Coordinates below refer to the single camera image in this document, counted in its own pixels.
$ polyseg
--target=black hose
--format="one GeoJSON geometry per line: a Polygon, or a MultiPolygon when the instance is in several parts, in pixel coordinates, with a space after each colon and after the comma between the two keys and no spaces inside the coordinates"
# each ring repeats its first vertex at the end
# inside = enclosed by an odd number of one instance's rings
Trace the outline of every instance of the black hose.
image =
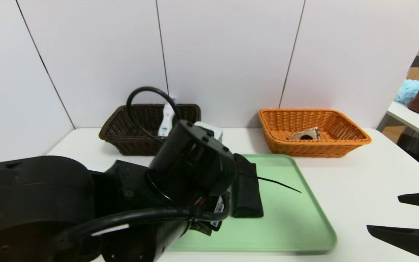
{"type": "Polygon", "coordinates": [[[135,117],[133,116],[133,112],[132,112],[132,100],[133,98],[140,92],[143,91],[150,91],[153,93],[156,93],[160,96],[162,96],[164,99],[166,99],[166,101],[168,101],[168,103],[171,105],[172,109],[174,110],[174,115],[176,116],[177,120],[181,119],[180,116],[180,112],[179,109],[177,109],[176,104],[174,103],[174,101],[172,100],[172,98],[170,96],[168,96],[168,94],[164,93],[163,91],[161,91],[158,88],[155,87],[151,87],[151,86],[142,86],[139,87],[137,89],[135,89],[132,93],[130,93],[130,95],[127,98],[127,102],[126,102],[126,110],[127,110],[127,114],[128,114],[128,118],[130,118],[130,121],[132,121],[132,124],[140,131],[142,131],[145,135],[149,136],[151,139],[153,139],[153,141],[157,142],[158,144],[163,144],[162,141],[158,140],[156,138],[156,136],[153,136],[152,134],[150,134],[148,131],[146,131],[144,128],[142,128],[136,121],[135,117]]]}
{"type": "Polygon", "coordinates": [[[207,212],[201,209],[195,209],[194,207],[186,207],[139,209],[104,216],[67,229],[56,238],[56,247],[60,250],[68,249],[91,234],[124,224],[135,227],[172,219],[222,221],[229,216],[231,208],[228,194],[223,194],[221,198],[223,199],[224,209],[220,213],[207,212]]]}

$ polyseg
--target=sticker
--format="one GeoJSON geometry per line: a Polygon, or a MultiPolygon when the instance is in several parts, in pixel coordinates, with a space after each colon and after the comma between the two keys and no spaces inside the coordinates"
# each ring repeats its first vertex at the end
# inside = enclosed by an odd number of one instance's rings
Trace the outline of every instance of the sticker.
{"type": "MultiPolygon", "coordinates": [[[[223,198],[222,197],[219,197],[218,203],[216,204],[216,207],[214,208],[214,212],[215,213],[221,213],[221,212],[223,212],[223,210],[224,210],[223,198]]],[[[221,223],[220,221],[211,221],[210,222],[210,224],[213,227],[218,227],[220,223],[221,223]]]]}

